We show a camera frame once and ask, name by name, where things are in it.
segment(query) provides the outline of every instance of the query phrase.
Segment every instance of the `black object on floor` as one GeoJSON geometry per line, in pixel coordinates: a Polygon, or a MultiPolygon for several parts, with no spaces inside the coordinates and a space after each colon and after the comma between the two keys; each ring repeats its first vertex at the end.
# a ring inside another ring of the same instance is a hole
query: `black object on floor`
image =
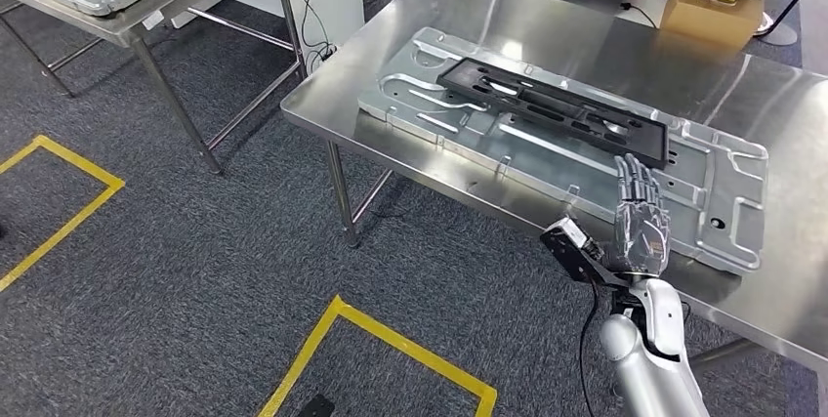
{"type": "Polygon", "coordinates": [[[667,166],[662,122],[469,58],[443,72],[437,84],[614,155],[632,153],[648,167],[667,166]]]}
{"type": "Polygon", "coordinates": [[[323,395],[316,395],[302,408],[299,417],[331,417],[333,413],[334,403],[323,395]]]}

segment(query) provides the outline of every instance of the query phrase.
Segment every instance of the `black cable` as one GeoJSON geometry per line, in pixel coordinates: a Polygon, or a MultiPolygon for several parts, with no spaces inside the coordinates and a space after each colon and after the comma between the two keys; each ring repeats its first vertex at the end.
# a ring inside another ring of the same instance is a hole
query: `black cable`
{"type": "Polygon", "coordinates": [[[622,3],[621,3],[621,8],[622,8],[622,9],[624,9],[624,10],[630,10],[630,9],[636,9],[636,10],[638,10],[639,12],[641,12],[641,13],[642,13],[642,15],[644,15],[644,17],[647,19],[647,21],[649,21],[649,24],[651,24],[653,28],[658,29],[658,26],[656,26],[656,25],[655,25],[655,21],[653,21],[653,20],[649,17],[649,15],[647,15],[647,14],[646,14],[646,12],[645,12],[644,10],[642,10],[641,8],[639,8],[639,7],[637,7],[637,6],[633,5],[633,4],[631,4],[631,3],[629,3],[629,2],[622,2],[622,3]]]}
{"type": "Polygon", "coordinates": [[[649,24],[651,24],[653,28],[658,29],[658,26],[656,26],[656,25],[655,25],[655,21],[653,21],[653,20],[649,17],[649,15],[647,15],[647,14],[646,14],[646,12],[645,12],[644,10],[642,10],[642,9],[640,9],[640,8],[638,8],[638,7],[636,7],[635,5],[631,5],[630,7],[632,7],[632,8],[634,8],[634,9],[638,10],[639,12],[641,12],[641,13],[642,13],[642,15],[644,15],[644,17],[647,19],[647,21],[649,21],[649,24]]]}
{"type": "Polygon", "coordinates": [[[319,46],[323,46],[324,53],[320,53],[323,56],[323,60],[327,59],[333,52],[335,51],[333,48],[334,46],[331,44],[330,39],[328,37],[328,31],[325,29],[325,23],[322,22],[322,18],[316,12],[316,9],[311,6],[311,0],[303,0],[305,2],[305,11],[302,14],[302,26],[300,28],[300,36],[302,37],[302,42],[305,43],[310,49],[314,49],[319,46]],[[306,24],[308,23],[308,11],[313,13],[313,16],[316,17],[316,21],[319,22],[319,27],[322,29],[322,35],[325,37],[323,41],[319,41],[318,43],[310,44],[308,42],[308,38],[305,35],[306,24]]]}
{"type": "Polygon", "coordinates": [[[687,319],[690,317],[690,303],[682,301],[682,305],[687,306],[687,313],[684,314],[684,324],[687,324],[687,319]]]}
{"type": "Polygon", "coordinates": [[[587,320],[584,322],[584,327],[581,329],[581,341],[578,346],[578,368],[581,371],[581,389],[584,391],[584,401],[587,403],[587,411],[589,411],[590,417],[595,417],[595,414],[593,413],[593,406],[590,404],[590,395],[587,393],[587,382],[584,378],[584,341],[587,338],[587,330],[589,330],[590,324],[593,322],[593,318],[598,312],[598,286],[591,278],[590,283],[593,286],[593,307],[590,310],[590,313],[587,314],[587,320]]]}

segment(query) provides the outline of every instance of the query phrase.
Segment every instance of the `yellow tape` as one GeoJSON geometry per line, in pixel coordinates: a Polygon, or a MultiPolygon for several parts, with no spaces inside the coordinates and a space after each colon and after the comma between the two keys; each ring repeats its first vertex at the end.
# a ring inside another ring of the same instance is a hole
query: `yellow tape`
{"type": "Polygon", "coordinates": [[[414,358],[415,360],[428,366],[431,370],[446,377],[450,381],[456,383],[460,387],[469,391],[470,393],[480,397],[480,403],[477,405],[476,417],[489,417],[494,408],[494,402],[497,400],[497,391],[489,385],[483,383],[479,379],[452,365],[448,361],[440,358],[436,354],[424,349],[419,344],[409,341],[398,332],[389,328],[385,324],[377,321],[373,317],[365,314],[356,308],[346,304],[339,295],[334,297],[330,306],[318,324],[314,327],[305,344],[296,355],[296,359],[287,371],[284,379],[273,395],[268,399],[268,402],[259,412],[258,417],[271,417],[279,410],[279,407],[284,402],[288,393],[290,393],[296,380],[302,374],[305,366],[311,361],[313,353],[319,347],[325,334],[333,325],[337,317],[343,317],[353,324],[364,329],[366,332],[382,339],[386,344],[394,347],[400,352],[414,358]]]}
{"type": "Polygon", "coordinates": [[[54,153],[55,155],[59,156],[60,158],[66,160],[67,162],[71,163],[72,165],[80,168],[81,170],[89,173],[94,178],[100,180],[102,183],[107,185],[106,190],[104,190],[98,197],[96,197],[92,202],[86,205],[83,209],[80,210],[74,217],[72,217],[68,222],[65,223],[55,234],[49,237],[43,244],[37,247],[31,254],[26,256],[19,264],[17,264],[12,270],[10,270],[3,278],[0,278],[0,292],[5,290],[9,285],[12,284],[15,280],[18,279],[21,275],[23,275],[29,268],[34,266],[34,263],[40,260],[46,253],[49,252],[52,248],[55,247],[58,243],[60,243],[68,234],[70,234],[74,229],[76,229],[84,220],[87,219],[93,212],[98,210],[99,207],[104,205],[104,203],[112,197],[116,192],[118,192],[121,188],[124,187],[124,182],[110,173],[106,172],[105,170],[101,169],[99,166],[95,165],[91,161],[87,160],[86,158],[78,155],[77,153],[73,152],[72,150],[61,146],[60,144],[52,141],[48,137],[45,136],[37,136],[28,146],[25,146],[20,151],[12,155],[11,158],[0,164],[0,174],[8,170],[9,168],[18,164],[21,160],[26,158],[27,155],[31,154],[34,150],[39,147],[43,147],[54,153]]]}

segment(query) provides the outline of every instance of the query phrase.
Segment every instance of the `metal table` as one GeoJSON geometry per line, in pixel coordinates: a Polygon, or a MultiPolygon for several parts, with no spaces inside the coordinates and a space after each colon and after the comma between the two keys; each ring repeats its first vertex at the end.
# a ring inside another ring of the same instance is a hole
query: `metal table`
{"type": "Polygon", "coordinates": [[[98,44],[100,40],[108,41],[123,48],[132,49],[146,68],[146,71],[149,73],[149,76],[152,78],[154,84],[158,87],[158,90],[164,100],[170,105],[173,112],[176,114],[176,117],[184,126],[190,139],[198,149],[198,152],[204,157],[207,165],[210,167],[210,170],[214,173],[221,173],[222,168],[213,156],[212,150],[220,144],[221,141],[236,126],[238,126],[238,124],[240,124],[245,117],[247,117],[251,112],[253,112],[254,109],[256,109],[256,107],[263,103],[264,100],[292,73],[298,71],[303,76],[306,73],[305,61],[302,57],[302,49],[299,43],[299,36],[296,30],[290,0],[281,0],[285,12],[285,20],[287,21],[288,32],[290,34],[290,42],[273,38],[252,28],[219,18],[206,12],[201,12],[191,7],[200,0],[140,0],[129,8],[109,17],[88,16],[53,0],[17,1],[20,4],[28,5],[29,7],[37,9],[46,15],[65,21],[66,23],[98,36],[99,39],[90,42],[78,51],[73,52],[53,63],[46,64],[37,57],[34,51],[31,50],[31,48],[25,43],[23,38],[11,28],[5,19],[2,18],[3,14],[18,7],[19,4],[14,4],[0,11],[0,25],[2,25],[4,29],[6,29],[6,31],[15,38],[16,42],[19,43],[33,57],[33,59],[38,63],[38,66],[43,74],[49,76],[67,95],[71,95],[71,93],[55,75],[55,70],[77,58],[89,50],[92,46],[98,44]],[[206,142],[201,137],[201,133],[193,125],[189,115],[182,106],[181,101],[170,87],[167,78],[158,67],[158,64],[155,62],[152,57],[152,53],[144,41],[144,37],[148,33],[148,28],[155,27],[161,21],[171,20],[182,12],[190,12],[207,20],[215,21],[241,33],[245,33],[268,42],[273,46],[293,51],[296,54],[296,61],[289,66],[284,73],[273,80],[262,93],[260,93],[252,102],[236,114],[221,131],[206,142]]]}
{"type": "MultiPolygon", "coordinates": [[[[288,120],[328,141],[346,237],[393,170],[509,225],[540,233],[558,202],[456,153],[360,112],[357,96],[420,28],[567,75],[677,116],[703,122],[770,153],[762,267],[739,277],[673,255],[665,272],[693,311],[752,343],[828,371],[828,79],[556,0],[394,0],[282,102],[288,120]],[[352,214],[339,148],[389,172],[352,214]]],[[[606,223],[582,218],[609,237],[606,223]]],[[[746,341],[704,354],[744,350],[746,341]]]]}

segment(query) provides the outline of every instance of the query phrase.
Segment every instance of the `robotic arm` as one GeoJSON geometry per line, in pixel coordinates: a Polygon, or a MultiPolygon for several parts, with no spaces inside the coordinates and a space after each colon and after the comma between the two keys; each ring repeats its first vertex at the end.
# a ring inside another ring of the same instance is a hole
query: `robotic arm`
{"type": "Polygon", "coordinates": [[[670,252],[661,188],[633,155],[615,161],[619,204],[608,252],[568,216],[541,240],[571,278],[614,290],[600,342],[630,415],[708,417],[684,346],[682,302],[658,278],[670,252]]]}

